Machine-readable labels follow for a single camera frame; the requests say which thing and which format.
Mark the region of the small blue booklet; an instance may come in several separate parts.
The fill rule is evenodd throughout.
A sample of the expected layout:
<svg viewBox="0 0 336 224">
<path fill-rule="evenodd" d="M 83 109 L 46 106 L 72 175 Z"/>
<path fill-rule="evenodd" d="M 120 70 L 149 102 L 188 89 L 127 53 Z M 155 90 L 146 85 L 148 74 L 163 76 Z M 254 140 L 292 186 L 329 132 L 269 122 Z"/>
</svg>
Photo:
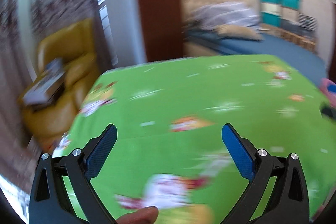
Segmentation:
<svg viewBox="0 0 336 224">
<path fill-rule="evenodd" d="M 48 63 L 45 67 L 45 71 L 51 74 L 59 74 L 64 72 L 63 61 L 61 58 L 57 58 Z"/>
</svg>

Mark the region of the dark red wooden panel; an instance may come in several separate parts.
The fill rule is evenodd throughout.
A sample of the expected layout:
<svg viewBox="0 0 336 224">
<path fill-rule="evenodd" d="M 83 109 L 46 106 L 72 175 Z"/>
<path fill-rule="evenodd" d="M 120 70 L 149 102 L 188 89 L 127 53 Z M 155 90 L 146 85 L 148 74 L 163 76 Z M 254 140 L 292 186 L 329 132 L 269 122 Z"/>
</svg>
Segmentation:
<svg viewBox="0 0 336 224">
<path fill-rule="evenodd" d="M 138 0 L 147 61 L 183 57 L 180 0 Z"/>
</svg>

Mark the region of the lace patterned curtain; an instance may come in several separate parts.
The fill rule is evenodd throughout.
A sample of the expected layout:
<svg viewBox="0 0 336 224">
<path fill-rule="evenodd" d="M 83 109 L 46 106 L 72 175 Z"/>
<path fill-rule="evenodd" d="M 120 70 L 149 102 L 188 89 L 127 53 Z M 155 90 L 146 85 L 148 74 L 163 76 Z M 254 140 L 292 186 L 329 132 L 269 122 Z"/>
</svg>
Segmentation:
<svg viewBox="0 0 336 224">
<path fill-rule="evenodd" d="M 23 98 L 62 62 L 55 99 Z M 1 175 L 24 191 L 38 153 L 53 150 L 70 130 L 99 75 L 110 68 L 98 0 L 1 0 Z"/>
</svg>

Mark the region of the checkered bag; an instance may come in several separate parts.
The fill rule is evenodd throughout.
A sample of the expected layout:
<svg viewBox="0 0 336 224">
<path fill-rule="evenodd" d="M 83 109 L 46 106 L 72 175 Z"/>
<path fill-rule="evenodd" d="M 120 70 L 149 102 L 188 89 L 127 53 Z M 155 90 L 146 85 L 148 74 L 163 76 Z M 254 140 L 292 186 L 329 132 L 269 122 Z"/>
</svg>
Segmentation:
<svg viewBox="0 0 336 224">
<path fill-rule="evenodd" d="M 307 16 L 305 14 L 299 14 L 298 17 L 299 30 L 302 36 L 308 38 L 315 38 L 317 31 L 317 20 L 314 17 Z"/>
</svg>

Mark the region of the green cartoon tablecloth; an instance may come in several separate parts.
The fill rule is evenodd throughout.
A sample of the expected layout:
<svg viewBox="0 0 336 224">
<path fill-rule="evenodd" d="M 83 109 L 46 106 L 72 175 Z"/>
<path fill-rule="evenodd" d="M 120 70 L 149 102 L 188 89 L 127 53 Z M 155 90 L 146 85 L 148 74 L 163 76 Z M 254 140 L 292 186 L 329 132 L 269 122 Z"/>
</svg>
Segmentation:
<svg viewBox="0 0 336 224">
<path fill-rule="evenodd" d="M 114 124 L 116 144 L 91 181 L 110 214 L 155 206 L 158 223 L 219 223 L 248 184 L 222 142 L 230 123 L 271 155 L 299 156 L 315 214 L 335 187 L 335 123 L 320 112 L 326 103 L 271 55 L 115 69 L 98 78 L 54 155 Z"/>
</svg>

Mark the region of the bed with blue sheet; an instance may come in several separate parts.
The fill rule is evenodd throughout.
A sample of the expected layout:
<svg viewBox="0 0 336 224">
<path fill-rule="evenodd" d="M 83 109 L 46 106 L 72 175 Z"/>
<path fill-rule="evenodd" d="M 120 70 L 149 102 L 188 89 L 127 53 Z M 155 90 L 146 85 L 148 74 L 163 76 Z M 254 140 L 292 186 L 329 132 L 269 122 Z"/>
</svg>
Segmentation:
<svg viewBox="0 0 336 224">
<path fill-rule="evenodd" d="M 326 65 L 316 54 L 276 36 L 263 34 L 261 41 L 222 38 L 214 32 L 189 30 L 188 42 L 220 55 L 274 55 L 319 85 L 327 77 Z"/>
</svg>

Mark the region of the wooden crib rail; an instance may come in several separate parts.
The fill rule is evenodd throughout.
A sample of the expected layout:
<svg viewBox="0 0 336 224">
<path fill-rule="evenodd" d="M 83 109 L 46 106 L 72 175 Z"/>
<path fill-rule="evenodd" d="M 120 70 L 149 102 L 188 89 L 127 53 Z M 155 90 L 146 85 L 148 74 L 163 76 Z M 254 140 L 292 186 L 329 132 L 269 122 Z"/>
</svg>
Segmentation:
<svg viewBox="0 0 336 224">
<path fill-rule="evenodd" d="M 261 24 L 261 31 L 266 34 L 282 38 L 287 42 L 291 42 L 297 46 L 300 46 L 301 48 L 317 54 L 317 46 L 315 40 L 308 39 L 304 36 L 265 23 Z"/>
</svg>

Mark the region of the grey-purple folded duvet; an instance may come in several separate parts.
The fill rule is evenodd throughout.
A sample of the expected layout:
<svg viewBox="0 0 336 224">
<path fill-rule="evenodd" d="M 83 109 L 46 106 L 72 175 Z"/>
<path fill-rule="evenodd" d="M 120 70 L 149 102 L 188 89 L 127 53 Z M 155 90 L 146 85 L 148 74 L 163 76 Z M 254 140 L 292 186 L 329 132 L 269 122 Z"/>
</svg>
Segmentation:
<svg viewBox="0 0 336 224">
<path fill-rule="evenodd" d="M 217 26 L 234 25 L 260 30 L 260 16 L 243 2 L 223 2 L 205 5 L 191 13 L 201 29 L 213 31 Z"/>
</svg>

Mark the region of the striped brown pillow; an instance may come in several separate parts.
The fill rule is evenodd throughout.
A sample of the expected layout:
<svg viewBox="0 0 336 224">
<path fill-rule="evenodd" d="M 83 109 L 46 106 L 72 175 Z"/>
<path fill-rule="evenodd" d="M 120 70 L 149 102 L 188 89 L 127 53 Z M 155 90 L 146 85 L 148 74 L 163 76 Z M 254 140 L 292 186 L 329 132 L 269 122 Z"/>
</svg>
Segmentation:
<svg viewBox="0 0 336 224">
<path fill-rule="evenodd" d="M 252 28 L 222 24 L 216 26 L 216 33 L 223 38 L 262 41 L 263 37 Z"/>
</svg>

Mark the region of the stacked storage bins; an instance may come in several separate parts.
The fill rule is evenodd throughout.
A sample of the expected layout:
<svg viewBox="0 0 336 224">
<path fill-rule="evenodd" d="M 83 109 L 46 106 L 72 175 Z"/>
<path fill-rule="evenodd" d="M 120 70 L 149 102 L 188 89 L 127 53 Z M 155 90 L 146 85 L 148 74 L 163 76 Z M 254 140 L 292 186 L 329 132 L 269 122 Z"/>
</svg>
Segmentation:
<svg viewBox="0 0 336 224">
<path fill-rule="evenodd" d="M 301 0 L 260 0 L 261 22 L 274 27 L 298 24 Z"/>
</svg>

